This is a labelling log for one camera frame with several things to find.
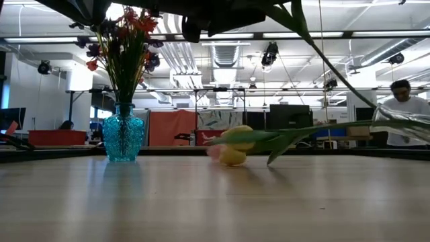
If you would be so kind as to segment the black overhead frame bar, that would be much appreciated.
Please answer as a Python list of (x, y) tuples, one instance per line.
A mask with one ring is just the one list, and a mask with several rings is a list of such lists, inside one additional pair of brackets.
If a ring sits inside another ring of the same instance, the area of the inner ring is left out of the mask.
[[(350, 30), (311, 32), (313, 39), (388, 39), (388, 38), (430, 38), (430, 29), (423, 30)], [(96, 36), (17, 36), (0, 37), (0, 44), (74, 44), (84, 39), (96, 42)], [(293, 32), (228, 32), (208, 36), (201, 34), (202, 41), (258, 41), (258, 40), (299, 40), (301, 37)]]

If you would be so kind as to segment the red storage bin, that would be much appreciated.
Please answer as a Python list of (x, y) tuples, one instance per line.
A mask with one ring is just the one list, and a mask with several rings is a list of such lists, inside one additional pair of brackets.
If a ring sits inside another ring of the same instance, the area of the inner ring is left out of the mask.
[(218, 138), (224, 130), (197, 130), (196, 145), (207, 146), (213, 139)]
[(28, 142), (34, 146), (84, 145), (86, 136), (79, 130), (30, 130)]

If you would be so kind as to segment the black partition panel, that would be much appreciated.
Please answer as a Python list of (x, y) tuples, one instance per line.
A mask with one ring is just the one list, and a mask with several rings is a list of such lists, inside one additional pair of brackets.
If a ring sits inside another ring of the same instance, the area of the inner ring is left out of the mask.
[[(372, 108), (356, 108), (355, 117), (357, 121), (371, 120), (374, 114)], [(387, 132), (370, 132), (370, 140), (357, 141), (358, 147), (371, 147), (371, 148), (386, 148), (387, 147)]]

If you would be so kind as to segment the cardboard box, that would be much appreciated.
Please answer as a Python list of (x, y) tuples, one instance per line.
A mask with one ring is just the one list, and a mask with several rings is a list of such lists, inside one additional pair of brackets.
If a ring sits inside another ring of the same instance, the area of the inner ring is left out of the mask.
[(368, 126), (350, 126), (347, 127), (347, 135), (354, 137), (370, 136), (370, 128)]

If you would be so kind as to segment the black monitor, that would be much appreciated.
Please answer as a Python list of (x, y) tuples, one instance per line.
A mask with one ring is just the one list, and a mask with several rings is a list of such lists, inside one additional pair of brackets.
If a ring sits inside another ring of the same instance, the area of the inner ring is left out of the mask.
[(307, 105), (271, 104), (267, 128), (298, 129), (313, 126), (313, 113)]
[(0, 109), (0, 130), (7, 130), (13, 122), (17, 123), (17, 129), (21, 130), (24, 124), (26, 108)]

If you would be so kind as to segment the orange partition panel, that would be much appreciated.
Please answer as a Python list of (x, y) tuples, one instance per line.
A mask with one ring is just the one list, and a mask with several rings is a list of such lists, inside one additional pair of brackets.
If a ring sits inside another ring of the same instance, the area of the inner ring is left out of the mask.
[(195, 130), (195, 113), (185, 110), (175, 112), (151, 112), (148, 145), (152, 147), (188, 146), (188, 140), (175, 139), (178, 134), (190, 134)]

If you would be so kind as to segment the leaf print partition panel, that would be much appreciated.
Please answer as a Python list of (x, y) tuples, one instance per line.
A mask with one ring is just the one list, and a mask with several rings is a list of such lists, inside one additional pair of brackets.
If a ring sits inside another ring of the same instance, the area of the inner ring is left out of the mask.
[(198, 113), (198, 130), (228, 130), (242, 124), (242, 112), (212, 110)]

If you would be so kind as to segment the silver air duct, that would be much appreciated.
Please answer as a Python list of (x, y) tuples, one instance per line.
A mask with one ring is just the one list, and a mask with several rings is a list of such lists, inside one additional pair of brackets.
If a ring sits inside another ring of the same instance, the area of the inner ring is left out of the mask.
[(380, 63), (387, 58), (390, 58), (391, 56), (394, 56), (395, 54), (398, 54), (399, 52), (402, 52), (403, 50), (406, 50), (407, 48), (410, 48), (411, 46), (414, 46), (424, 40), (425, 38), (405, 38), (402, 40), (392, 40), (362, 57), (357, 68), (361, 69)]
[(238, 69), (241, 48), (250, 46), (247, 39), (253, 34), (226, 33), (204, 38), (202, 46), (208, 47), (211, 57), (211, 69)]

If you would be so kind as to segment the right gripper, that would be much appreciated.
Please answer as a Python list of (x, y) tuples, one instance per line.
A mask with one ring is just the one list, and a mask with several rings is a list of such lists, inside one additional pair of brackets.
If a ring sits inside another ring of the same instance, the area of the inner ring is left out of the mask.
[(289, 0), (114, 0), (182, 17), (182, 36), (198, 43), (205, 31), (209, 37), (265, 21), (266, 9)]

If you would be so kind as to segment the black aluminium table frame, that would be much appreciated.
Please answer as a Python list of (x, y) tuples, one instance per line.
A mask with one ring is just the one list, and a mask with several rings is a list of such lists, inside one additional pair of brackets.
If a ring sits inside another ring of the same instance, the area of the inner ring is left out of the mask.
[[(174, 149), (147, 147), (139, 152), (140, 156), (204, 156), (204, 147), (175, 147)], [(351, 155), (364, 157), (387, 157), (394, 159), (410, 159), (430, 161), (430, 150), (405, 149), (290, 149), (284, 153), (287, 156), (313, 155)], [(35, 151), (0, 150), (0, 163), (15, 163), (45, 159), (61, 159), (71, 157), (86, 157), (105, 155), (103, 149), (37, 149)]]

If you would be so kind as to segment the clear glass vase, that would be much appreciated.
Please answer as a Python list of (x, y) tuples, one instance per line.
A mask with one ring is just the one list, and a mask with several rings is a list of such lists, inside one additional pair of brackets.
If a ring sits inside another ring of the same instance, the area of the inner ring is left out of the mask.
[(391, 110), (379, 104), (372, 117), (370, 131), (399, 134), (430, 143), (430, 116)]

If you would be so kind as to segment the teal textured glass vase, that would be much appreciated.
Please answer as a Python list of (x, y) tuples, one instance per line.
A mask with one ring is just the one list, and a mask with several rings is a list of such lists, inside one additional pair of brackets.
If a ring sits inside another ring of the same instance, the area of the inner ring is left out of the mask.
[(135, 162), (144, 140), (145, 122), (132, 103), (115, 103), (114, 115), (103, 120), (103, 143), (111, 162)]

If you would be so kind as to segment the blue storage bin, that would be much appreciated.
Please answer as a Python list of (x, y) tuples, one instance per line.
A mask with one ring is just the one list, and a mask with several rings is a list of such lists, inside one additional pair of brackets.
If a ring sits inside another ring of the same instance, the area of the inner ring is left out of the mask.
[(335, 128), (330, 130), (319, 130), (313, 134), (313, 137), (319, 138), (319, 137), (342, 137), (347, 136), (347, 131), (345, 128)]

